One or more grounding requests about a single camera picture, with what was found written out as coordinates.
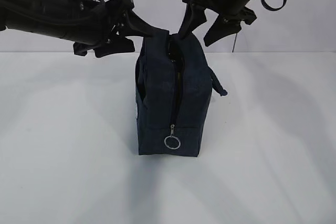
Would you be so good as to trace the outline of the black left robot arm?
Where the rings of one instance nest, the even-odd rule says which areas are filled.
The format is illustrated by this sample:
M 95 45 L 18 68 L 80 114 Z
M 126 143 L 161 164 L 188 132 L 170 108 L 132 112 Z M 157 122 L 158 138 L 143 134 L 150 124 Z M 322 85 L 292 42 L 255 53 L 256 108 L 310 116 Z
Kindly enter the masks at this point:
M 133 0 L 1 0 L 1 30 L 72 41 L 75 55 L 102 58 L 134 52 L 132 36 L 156 33 L 133 9 Z

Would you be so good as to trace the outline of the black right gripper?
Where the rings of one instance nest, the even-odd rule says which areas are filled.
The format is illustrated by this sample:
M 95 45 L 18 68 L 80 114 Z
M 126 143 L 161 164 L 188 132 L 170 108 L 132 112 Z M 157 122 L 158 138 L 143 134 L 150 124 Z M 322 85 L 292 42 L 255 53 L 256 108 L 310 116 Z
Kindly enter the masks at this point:
M 246 7 L 250 0 L 182 0 L 186 4 L 185 15 L 178 31 L 180 37 L 187 37 L 207 21 L 205 10 L 210 9 L 219 16 L 206 35 L 205 46 L 240 31 L 240 21 L 250 25 L 256 20 L 253 10 Z

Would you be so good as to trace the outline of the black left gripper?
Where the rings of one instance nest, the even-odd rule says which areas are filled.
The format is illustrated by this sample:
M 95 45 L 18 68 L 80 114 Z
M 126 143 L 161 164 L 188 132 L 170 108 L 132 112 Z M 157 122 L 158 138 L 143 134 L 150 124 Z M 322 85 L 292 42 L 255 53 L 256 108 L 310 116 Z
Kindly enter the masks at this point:
M 153 37 L 159 28 L 151 26 L 135 12 L 133 0 L 67 0 L 72 13 L 60 26 L 60 39 L 72 41 L 74 54 L 85 56 L 89 50 L 97 58 L 135 52 L 129 36 Z

